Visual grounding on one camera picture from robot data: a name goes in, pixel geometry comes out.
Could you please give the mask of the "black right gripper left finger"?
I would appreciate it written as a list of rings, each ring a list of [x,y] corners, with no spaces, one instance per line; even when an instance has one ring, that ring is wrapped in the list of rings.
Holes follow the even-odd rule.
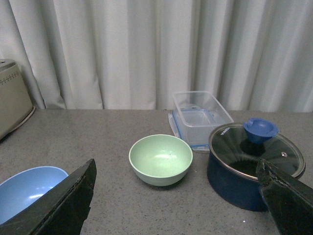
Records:
[[[90,212],[97,175],[88,160],[58,185],[1,224],[2,235],[78,235]]]

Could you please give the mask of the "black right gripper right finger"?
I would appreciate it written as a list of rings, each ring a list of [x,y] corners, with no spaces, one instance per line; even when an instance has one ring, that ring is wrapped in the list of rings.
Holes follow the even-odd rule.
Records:
[[[313,233],[313,189],[270,162],[256,167],[260,194],[282,235]]]

